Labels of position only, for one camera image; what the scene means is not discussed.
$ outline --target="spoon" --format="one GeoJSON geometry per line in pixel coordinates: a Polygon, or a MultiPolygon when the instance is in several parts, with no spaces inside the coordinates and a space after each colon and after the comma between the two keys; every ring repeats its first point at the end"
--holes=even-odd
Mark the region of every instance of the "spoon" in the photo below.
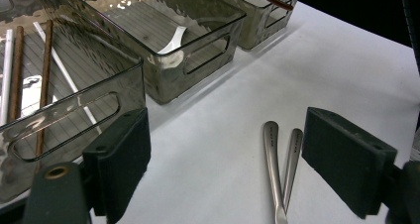
{"type": "Polygon", "coordinates": [[[281,198],[280,177],[278,173],[277,159],[277,136],[278,125],[269,121],[263,125],[263,144],[268,167],[269,180],[271,183],[272,197],[275,208],[275,224],[287,224],[287,217],[281,198]]]}

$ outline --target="metal utensil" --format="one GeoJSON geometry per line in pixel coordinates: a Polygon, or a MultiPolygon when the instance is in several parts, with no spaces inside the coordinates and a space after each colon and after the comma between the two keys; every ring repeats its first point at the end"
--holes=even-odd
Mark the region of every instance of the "metal utensil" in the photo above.
{"type": "Polygon", "coordinates": [[[271,183],[272,197],[275,208],[275,224],[287,224],[286,214],[281,198],[280,177],[278,173],[277,137],[278,125],[269,121],[263,125],[263,144],[271,183]]]}
{"type": "Polygon", "coordinates": [[[287,212],[290,201],[291,188],[293,186],[294,175],[296,174],[297,161],[299,160],[300,148],[302,146],[303,132],[300,129],[293,129],[290,135],[289,151],[287,156],[286,177],[284,179],[283,204],[287,212]]]}

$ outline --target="white table surface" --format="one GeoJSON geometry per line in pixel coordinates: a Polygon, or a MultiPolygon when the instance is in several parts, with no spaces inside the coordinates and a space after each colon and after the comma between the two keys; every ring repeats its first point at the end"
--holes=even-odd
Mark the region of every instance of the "white table surface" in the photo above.
{"type": "MultiPolygon", "coordinates": [[[[120,223],[274,223],[262,125],[279,125],[279,166],[308,106],[327,109],[409,160],[420,79],[410,48],[298,3],[287,28],[164,106],[147,100],[152,160],[120,223]]],[[[288,223],[359,219],[303,159],[288,223]]],[[[103,218],[94,218],[103,223],[103,218]]]]}

